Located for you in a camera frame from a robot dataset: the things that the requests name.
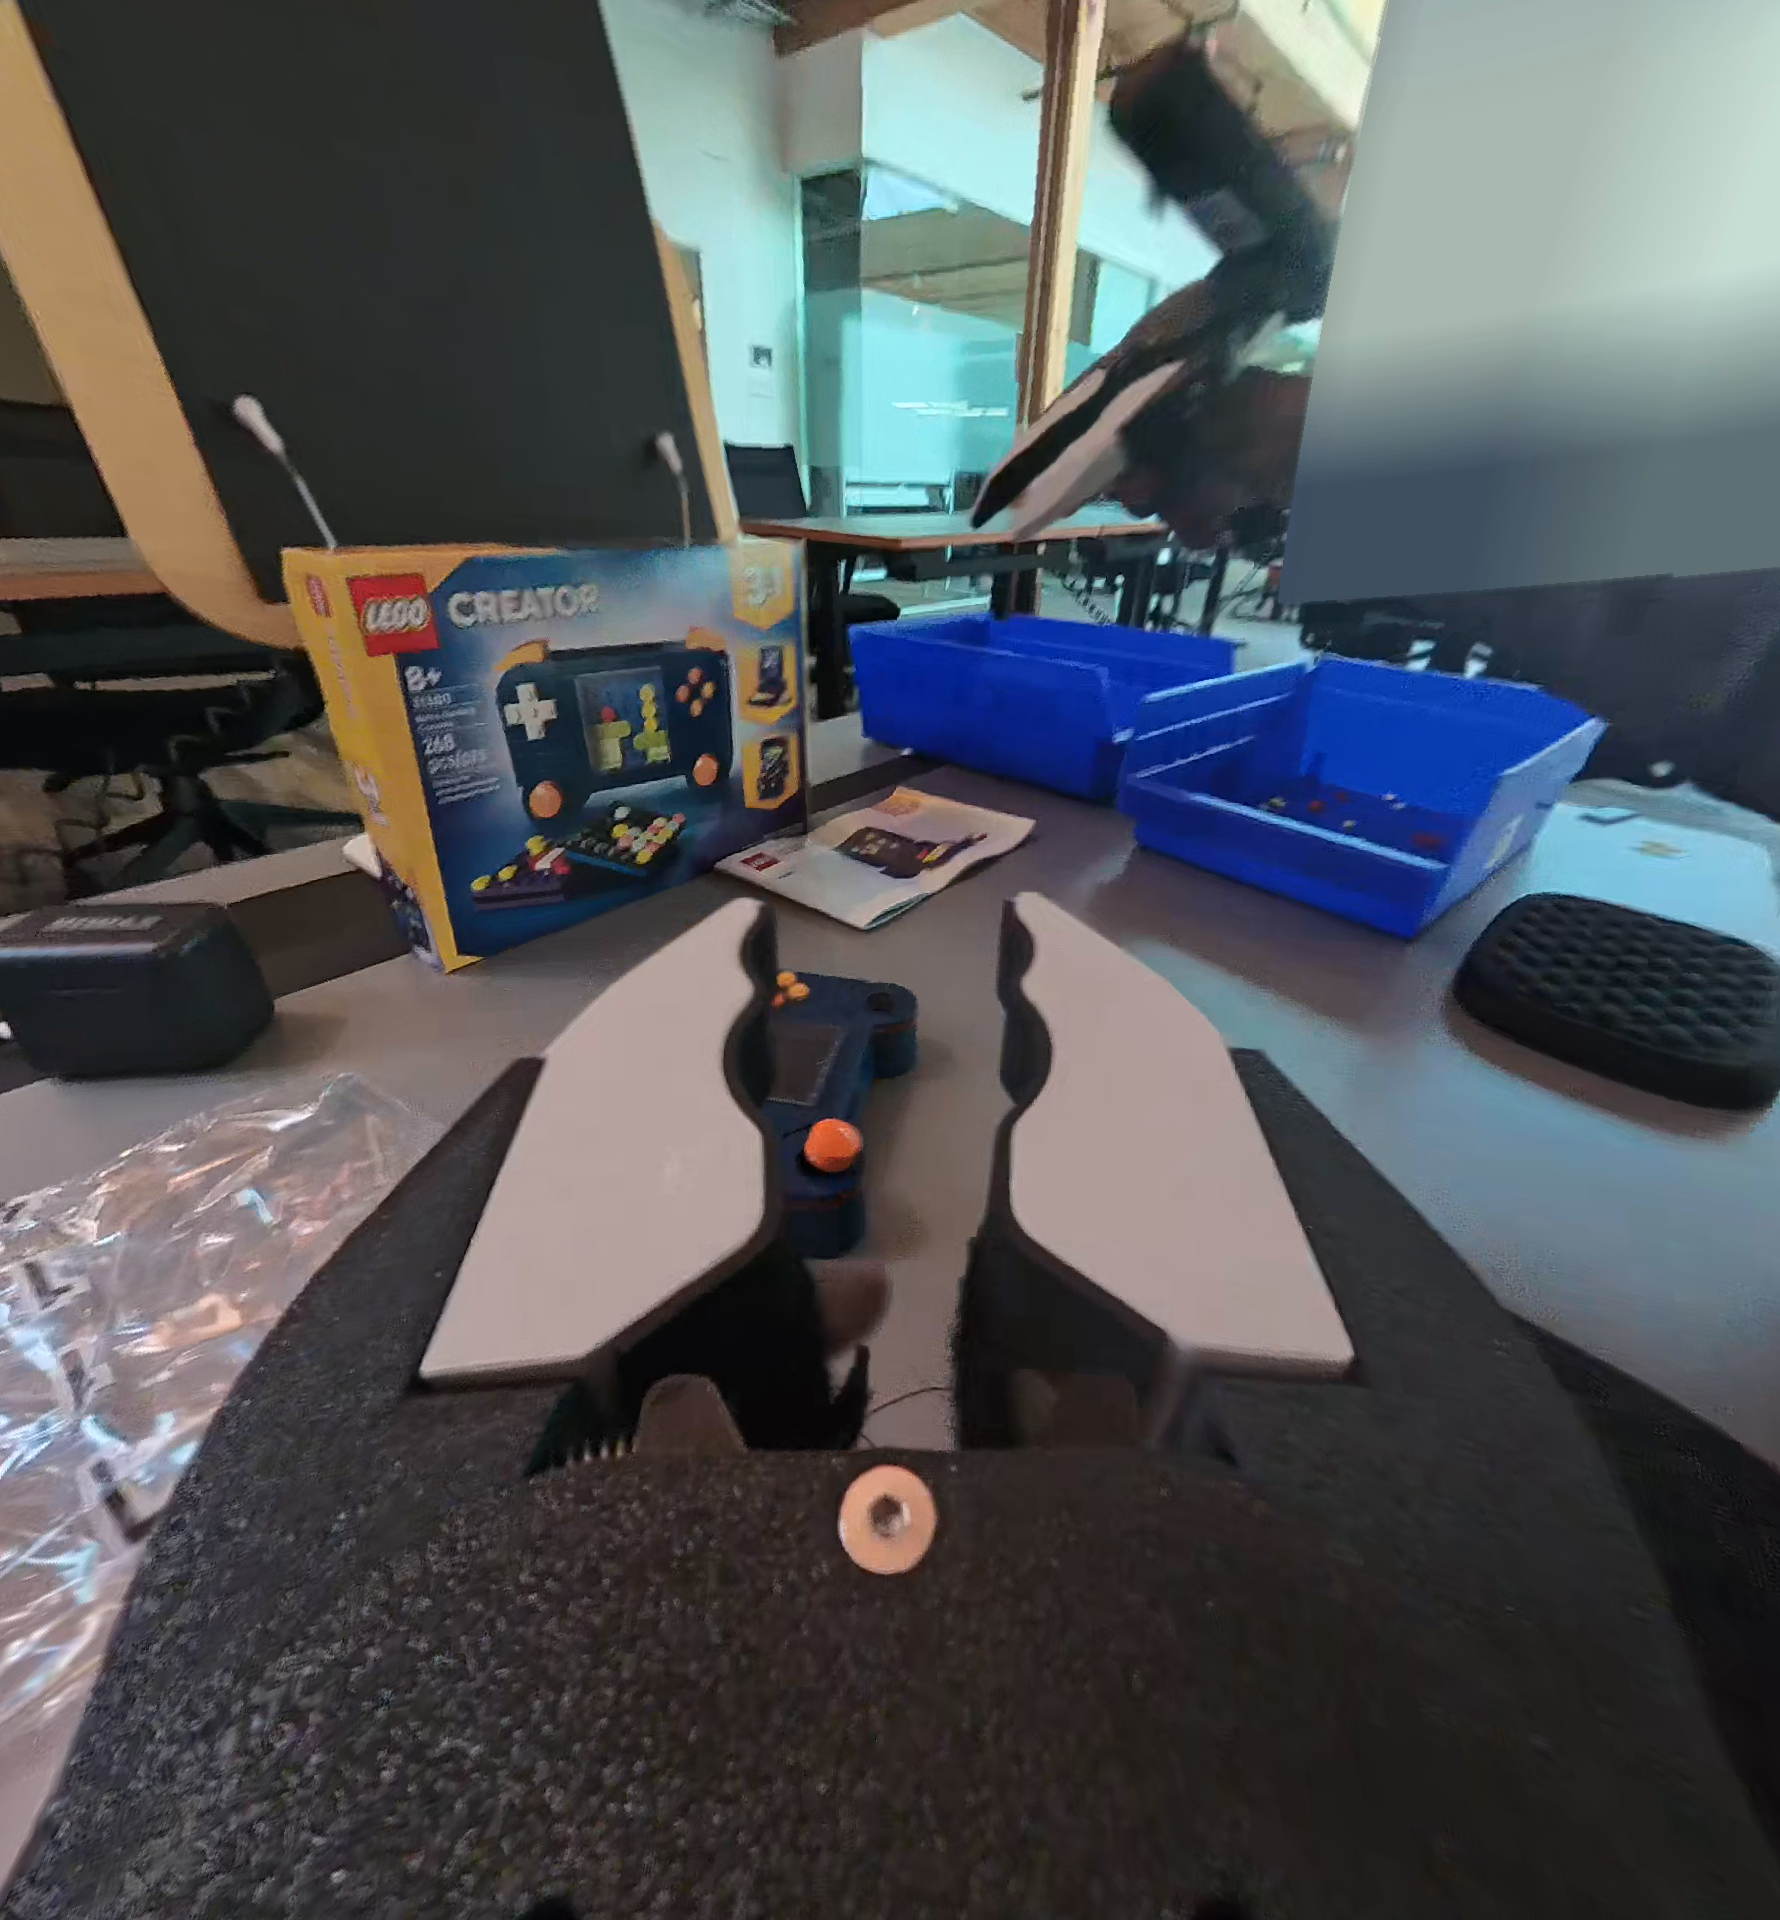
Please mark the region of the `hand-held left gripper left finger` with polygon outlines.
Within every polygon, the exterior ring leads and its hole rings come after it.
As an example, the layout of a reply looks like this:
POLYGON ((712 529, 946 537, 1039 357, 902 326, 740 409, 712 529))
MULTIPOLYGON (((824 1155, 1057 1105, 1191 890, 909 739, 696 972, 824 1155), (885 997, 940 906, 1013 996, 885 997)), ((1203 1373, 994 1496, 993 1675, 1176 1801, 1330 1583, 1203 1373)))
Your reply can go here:
POLYGON ((423 1385, 591 1379, 779 1236, 776 972, 776 912, 734 899, 543 1049, 423 1385))

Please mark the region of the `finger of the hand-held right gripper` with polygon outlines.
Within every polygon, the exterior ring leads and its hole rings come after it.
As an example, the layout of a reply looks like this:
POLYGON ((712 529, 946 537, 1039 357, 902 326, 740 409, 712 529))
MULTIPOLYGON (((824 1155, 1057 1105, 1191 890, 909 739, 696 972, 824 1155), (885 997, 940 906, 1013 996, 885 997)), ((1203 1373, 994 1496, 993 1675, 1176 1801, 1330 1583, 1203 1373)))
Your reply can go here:
POLYGON ((1178 355, 1093 366, 1013 439, 977 493, 969 525, 1045 529, 1104 496, 1125 468, 1127 428, 1183 369, 1178 355))

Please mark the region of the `person's right hand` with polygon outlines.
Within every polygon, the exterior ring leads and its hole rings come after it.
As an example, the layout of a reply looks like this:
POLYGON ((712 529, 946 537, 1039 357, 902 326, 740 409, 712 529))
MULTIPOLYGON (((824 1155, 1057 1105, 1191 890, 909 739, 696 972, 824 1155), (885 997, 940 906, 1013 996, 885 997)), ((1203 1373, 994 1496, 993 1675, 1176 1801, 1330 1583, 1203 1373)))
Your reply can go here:
POLYGON ((1113 496, 1191 550, 1214 547, 1244 516, 1285 514, 1311 388, 1309 371, 1261 368, 1176 382, 1122 430, 1113 496))

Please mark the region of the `black office chair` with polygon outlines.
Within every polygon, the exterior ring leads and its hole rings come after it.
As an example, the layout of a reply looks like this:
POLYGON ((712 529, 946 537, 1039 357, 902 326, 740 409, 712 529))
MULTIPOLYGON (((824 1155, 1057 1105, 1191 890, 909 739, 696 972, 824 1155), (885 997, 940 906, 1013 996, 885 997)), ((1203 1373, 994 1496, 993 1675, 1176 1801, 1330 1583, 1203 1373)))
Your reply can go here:
MULTIPOLYGON (((0 537, 120 537, 120 517, 74 415, 60 403, 0 401, 0 537)), ((21 602, 23 640, 56 643, 39 686, 0 678, 0 772, 33 772, 60 792, 134 776, 158 799, 128 829, 91 829, 68 870, 125 851, 116 884, 158 880, 185 851, 229 863, 270 851, 270 827, 338 829, 337 811, 259 802, 232 812, 209 778, 274 762, 274 740, 323 716, 323 696, 296 651, 228 648, 163 592, 21 602)))

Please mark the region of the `black panel with wooden edge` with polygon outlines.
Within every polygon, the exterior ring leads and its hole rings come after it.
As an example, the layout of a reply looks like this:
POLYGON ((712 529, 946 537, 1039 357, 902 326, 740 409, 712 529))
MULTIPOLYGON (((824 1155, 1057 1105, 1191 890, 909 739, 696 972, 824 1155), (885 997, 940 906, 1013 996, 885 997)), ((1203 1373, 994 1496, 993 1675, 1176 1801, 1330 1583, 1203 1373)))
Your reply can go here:
POLYGON ((737 540, 601 5, 0 5, 0 258, 158 589, 737 540))

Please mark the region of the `black mesh wrist rest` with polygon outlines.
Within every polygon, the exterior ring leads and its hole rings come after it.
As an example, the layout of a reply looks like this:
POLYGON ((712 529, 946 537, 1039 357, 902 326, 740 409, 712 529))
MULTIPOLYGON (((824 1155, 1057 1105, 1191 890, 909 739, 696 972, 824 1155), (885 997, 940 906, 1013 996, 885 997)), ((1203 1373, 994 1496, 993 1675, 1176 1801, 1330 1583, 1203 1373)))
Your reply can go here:
POLYGON ((1728 933, 1531 893, 1484 925, 1452 997, 1495 1037, 1632 1091, 1732 1114, 1780 1095, 1780 961, 1728 933))

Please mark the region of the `black box-shaped device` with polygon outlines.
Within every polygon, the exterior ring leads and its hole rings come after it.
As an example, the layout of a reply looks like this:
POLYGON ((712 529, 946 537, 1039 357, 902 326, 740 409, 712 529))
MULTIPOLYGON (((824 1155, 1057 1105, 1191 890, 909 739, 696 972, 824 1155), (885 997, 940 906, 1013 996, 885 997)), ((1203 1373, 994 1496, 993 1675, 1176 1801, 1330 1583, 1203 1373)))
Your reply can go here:
POLYGON ((80 902, 0 931, 0 1021, 39 1078, 100 1082, 228 1067, 277 997, 212 902, 80 902))

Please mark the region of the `blue toy game console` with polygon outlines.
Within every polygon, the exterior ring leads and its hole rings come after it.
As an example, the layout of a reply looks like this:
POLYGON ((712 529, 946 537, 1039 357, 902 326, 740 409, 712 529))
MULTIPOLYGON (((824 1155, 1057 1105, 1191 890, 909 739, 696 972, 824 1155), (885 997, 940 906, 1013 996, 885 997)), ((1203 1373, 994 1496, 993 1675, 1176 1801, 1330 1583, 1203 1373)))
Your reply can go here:
POLYGON ((914 1069, 918 1001, 891 981, 776 975, 763 1118, 781 1166, 784 1221, 809 1261, 856 1252, 867 1228, 864 1110, 914 1069))

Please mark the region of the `white instruction booklet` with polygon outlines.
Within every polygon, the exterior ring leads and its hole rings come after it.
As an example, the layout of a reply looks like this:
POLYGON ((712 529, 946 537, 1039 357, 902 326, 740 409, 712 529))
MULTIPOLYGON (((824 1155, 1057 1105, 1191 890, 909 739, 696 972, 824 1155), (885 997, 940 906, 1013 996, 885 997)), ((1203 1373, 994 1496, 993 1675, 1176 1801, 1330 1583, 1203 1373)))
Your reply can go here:
POLYGON ((815 916, 873 931, 1033 835, 1032 819, 916 788, 894 788, 802 835, 777 835, 717 863, 815 916))

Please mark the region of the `blue plastic bin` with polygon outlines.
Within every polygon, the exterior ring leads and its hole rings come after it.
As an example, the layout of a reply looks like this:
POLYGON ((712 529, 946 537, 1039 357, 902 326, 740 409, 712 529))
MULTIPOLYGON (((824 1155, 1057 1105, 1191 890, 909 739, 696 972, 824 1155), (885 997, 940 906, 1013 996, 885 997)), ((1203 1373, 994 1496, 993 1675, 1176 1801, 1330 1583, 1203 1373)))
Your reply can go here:
POLYGON ((1238 644, 977 611, 854 626, 849 659, 861 729, 875 742, 1113 805, 1142 702, 1234 674, 1238 644))
POLYGON ((1411 939, 1531 849, 1605 724, 1542 688, 1319 657, 1150 693, 1138 847, 1411 939))

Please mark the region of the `toy brick set box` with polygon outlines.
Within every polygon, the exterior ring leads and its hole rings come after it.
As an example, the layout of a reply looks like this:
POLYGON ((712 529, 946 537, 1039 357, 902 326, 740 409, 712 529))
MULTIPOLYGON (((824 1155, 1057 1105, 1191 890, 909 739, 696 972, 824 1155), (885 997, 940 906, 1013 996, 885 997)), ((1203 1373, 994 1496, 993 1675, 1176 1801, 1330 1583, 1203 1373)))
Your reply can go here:
POLYGON ((791 543, 290 547, 281 577, 381 887, 440 972, 809 827, 791 543))

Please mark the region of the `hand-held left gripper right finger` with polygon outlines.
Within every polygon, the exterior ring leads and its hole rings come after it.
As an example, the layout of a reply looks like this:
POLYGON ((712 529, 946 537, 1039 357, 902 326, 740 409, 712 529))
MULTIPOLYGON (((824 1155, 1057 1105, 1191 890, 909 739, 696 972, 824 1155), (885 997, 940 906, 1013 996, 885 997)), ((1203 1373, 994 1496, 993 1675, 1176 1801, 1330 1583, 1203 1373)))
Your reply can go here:
POLYGON ((1352 1334, 1214 1021, 1039 893, 1003 908, 999 1005, 996 1370, 1343 1381, 1352 1334))

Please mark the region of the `large clear plastic bag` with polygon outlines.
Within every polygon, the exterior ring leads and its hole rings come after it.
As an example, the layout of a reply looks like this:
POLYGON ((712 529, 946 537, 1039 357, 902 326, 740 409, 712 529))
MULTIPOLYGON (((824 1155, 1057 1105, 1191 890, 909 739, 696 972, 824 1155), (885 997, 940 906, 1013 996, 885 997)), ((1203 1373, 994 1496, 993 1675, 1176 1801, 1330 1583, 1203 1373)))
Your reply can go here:
POLYGON ((82 1708, 229 1387, 438 1133, 338 1075, 0 1201, 0 1764, 82 1708))

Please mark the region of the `wooden desk with black legs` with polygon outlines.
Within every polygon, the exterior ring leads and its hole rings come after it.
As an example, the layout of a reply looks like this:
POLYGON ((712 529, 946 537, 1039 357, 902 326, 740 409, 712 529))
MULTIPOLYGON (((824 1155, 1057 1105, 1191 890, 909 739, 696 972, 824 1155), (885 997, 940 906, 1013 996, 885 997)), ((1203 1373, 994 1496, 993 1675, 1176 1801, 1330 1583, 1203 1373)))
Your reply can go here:
POLYGON ((911 581, 987 579, 996 617, 1035 613, 1042 577, 1077 572, 1093 562, 1104 579, 1116 579, 1122 623, 1138 623, 1154 566, 1170 540, 1160 519, 1134 519, 1112 506, 1086 506, 1057 519, 1035 533, 1020 533, 1001 521, 975 524, 969 516, 858 517, 763 517, 742 516, 740 529, 753 540, 796 542, 802 550, 806 589, 806 659, 809 665, 809 710, 818 723, 849 714, 850 648, 844 595, 849 572, 864 561, 879 562, 887 574, 911 581))

